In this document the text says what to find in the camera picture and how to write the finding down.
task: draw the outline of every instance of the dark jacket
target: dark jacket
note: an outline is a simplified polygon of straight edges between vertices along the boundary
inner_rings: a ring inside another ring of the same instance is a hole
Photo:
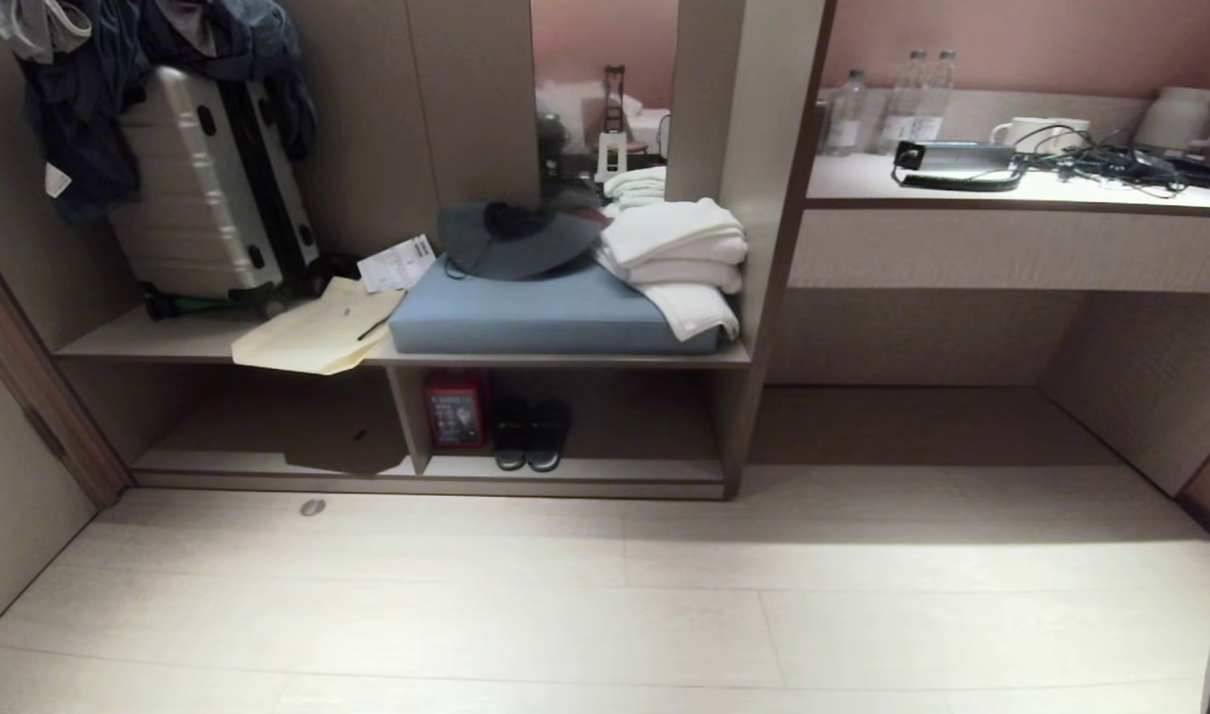
[[[69,221],[105,217],[138,200],[138,162],[119,117],[144,99],[152,64],[215,80],[264,81],[289,157],[300,160],[313,145],[315,105],[300,75],[300,39],[283,8],[273,0],[212,0],[201,8],[209,44],[197,47],[161,10],[171,2],[179,0],[68,0],[63,19],[87,22],[92,30],[71,40],[59,36],[57,23],[19,22],[44,17],[44,0],[0,0],[0,35],[19,56],[28,85],[25,116],[47,162],[71,179],[56,198]]]

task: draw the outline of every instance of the pen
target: pen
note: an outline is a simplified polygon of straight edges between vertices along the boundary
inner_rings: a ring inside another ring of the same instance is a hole
[[[393,316],[393,312],[388,312],[387,316],[380,317],[380,319],[376,321],[374,326],[370,326],[370,328],[368,328],[368,332],[365,332],[365,333],[363,333],[363,334],[359,335],[359,342],[363,342],[363,340],[365,338],[368,338],[369,334],[374,333],[375,329],[378,329],[380,326],[382,326],[384,322],[387,322],[388,317],[392,317],[392,316]]]

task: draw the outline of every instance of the white mug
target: white mug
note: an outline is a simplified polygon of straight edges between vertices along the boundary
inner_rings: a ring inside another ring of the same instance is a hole
[[[1090,145],[1084,136],[1077,134],[1078,131],[1090,131],[1089,119],[1050,117],[1047,121],[1053,125],[1064,125],[1072,129],[1061,128],[1054,131],[1054,144],[1050,145],[1050,150],[1055,154],[1062,154],[1064,149],[1072,149],[1073,145],[1077,149],[1084,149],[1087,145]]]
[[[1015,150],[1024,154],[1058,154],[1068,148],[1068,145],[1085,144],[1084,139],[1065,128],[1042,131],[1053,125],[1064,125],[1076,131],[1090,128],[1090,122],[1087,122],[1084,119],[1014,117],[1004,125],[993,127],[989,140],[993,142],[993,144],[1013,145]]]

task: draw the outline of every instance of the sandals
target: sandals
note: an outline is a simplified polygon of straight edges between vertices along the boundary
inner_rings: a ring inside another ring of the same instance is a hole
[[[534,408],[530,424],[530,447],[526,463],[530,470],[546,474],[560,465],[560,450],[569,436],[569,404],[541,402]]]
[[[495,405],[495,462],[500,470],[522,466],[546,474],[560,465],[560,451],[569,434],[570,411],[565,402],[541,402],[534,410],[524,402],[505,401]]]
[[[500,470],[525,466],[530,444],[530,410],[525,402],[509,398],[495,405],[495,462]]]

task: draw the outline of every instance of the water bottle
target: water bottle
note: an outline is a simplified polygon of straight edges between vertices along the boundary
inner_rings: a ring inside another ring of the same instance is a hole
[[[935,140],[940,137],[940,125],[949,110],[949,97],[953,94],[953,59],[957,51],[940,52],[940,64],[932,69],[932,76],[922,86],[922,102],[914,119],[914,140]]]
[[[874,142],[874,154],[894,154],[895,146],[914,136],[914,117],[922,100],[922,86],[927,82],[927,65],[922,63],[927,53],[910,52],[910,63],[895,75],[892,99],[887,103],[883,132]]]
[[[835,97],[830,117],[830,134],[826,134],[826,154],[847,156],[855,149],[855,137],[860,134],[865,116],[865,86],[862,69],[847,73],[847,85],[842,85]]]

